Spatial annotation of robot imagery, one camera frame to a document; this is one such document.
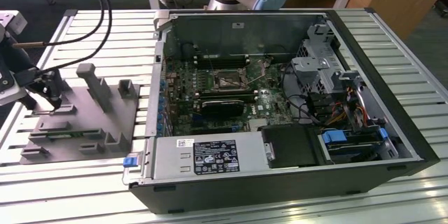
metal case frame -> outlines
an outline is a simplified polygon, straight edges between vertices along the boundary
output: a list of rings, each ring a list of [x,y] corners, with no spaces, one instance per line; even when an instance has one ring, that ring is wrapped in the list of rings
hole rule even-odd
[[[163,18],[155,20],[162,28],[166,28],[170,19],[176,15],[220,15],[223,12],[207,11],[172,11],[163,12]],[[316,11],[307,10],[280,10],[280,11],[243,11],[232,14],[307,14]],[[174,213],[192,210],[203,210],[222,207],[235,207],[242,205],[266,204],[270,202],[296,200],[302,198],[350,195],[364,193],[395,177],[412,175],[431,165],[439,162],[427,140],[424,139],[415,123],[412,122],[402,104],[399,103],[386,81],[383,80],[375,66],[368,59],[354,35],[347,29],[338,13],[334,10],[323,10],[324,17],[328,20],[340,42],[348,49],[358,70],[366,82],[375,87],[375,98],[380,101],[382,107],[390,118],[394,118],[395,126],[402,131],[411,143],[410,149],[414,149],[420,158],[406,158],[396,162],[367,162],[363,165],[338,165],[338,167],[306,168],[302,171],[283,170],[271,175],[238,175],[216,176],[216,178],[196,178],[191,181],[182,179],[167,179],[154,181],[151,179],[152,161],[155,159],[156,140],[154,134],[148,134],[151,140],[147,142],[147,154],[151,159],[146,159],[143,165],[143,179],[130,184],[130,190],[140,201],[148,206],[150,210],[158,214]],[[347,66],[346,59],[339,56],[343,65]],[[158,97],[159,86],[151,85],[151,96]],[[156,118],[156,114],[148,111],[150,117]],[[147,129],[151,129],[154,120],[147,121]]]

sticker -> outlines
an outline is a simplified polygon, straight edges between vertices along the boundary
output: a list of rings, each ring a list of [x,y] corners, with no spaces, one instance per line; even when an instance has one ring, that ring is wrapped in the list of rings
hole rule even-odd
[[[240,171],[235,140],[194,143],[196,175]]]
[[[243,29],[244,28],[244,23],[232,23],[232,28],[234,29]]]
[[[195,139],[178,139],[178,147],[192,147]]]

floor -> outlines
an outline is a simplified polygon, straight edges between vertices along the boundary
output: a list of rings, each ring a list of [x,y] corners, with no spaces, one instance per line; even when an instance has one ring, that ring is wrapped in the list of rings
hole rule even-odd
[[[67,9],[99,9],[98,0],[0,0],[0,10],[19,10],[28,26],[19,36],[20,42],[48,41]],[[208,0],[186,0],[188,8],[202,8]],[[148,0],[111,0],[114,9],[148,9]],[[442,18],[431,10],[406,44],[418,55],[440,82],[448,87],[448,18]],[[39,61],[44,49],[31,49],[28,54],[34,62]],[[12,105],[0,107],[0,125],[3,125]]]

motherboard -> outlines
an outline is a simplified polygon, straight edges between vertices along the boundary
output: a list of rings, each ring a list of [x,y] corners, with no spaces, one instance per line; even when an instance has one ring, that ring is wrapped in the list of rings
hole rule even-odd
[[[268,55],[167,60],[174,135],[258,131],[294,121],[282,90],[286,64]]]

green circuit board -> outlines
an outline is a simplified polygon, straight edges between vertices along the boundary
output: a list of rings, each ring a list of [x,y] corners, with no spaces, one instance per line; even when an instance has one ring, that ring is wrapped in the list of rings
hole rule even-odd
[[[174,135],[191,135],[207,130],[232,129],[248,132],[251,119],[266,119],[270,125],[292,122],[292,115],[279,86],[283,63],[270,64],[266,57],[250,57],[250,64],[239,69],[198,69],[192,62],[170,62],[168,80]],[[195,94],[220,92],[219,88],[240,88],[256,93],[256,99],[244,103],[243,114],[230,118],[206,119],[198,111]],[[232,100],[232,95],[223,97]]]

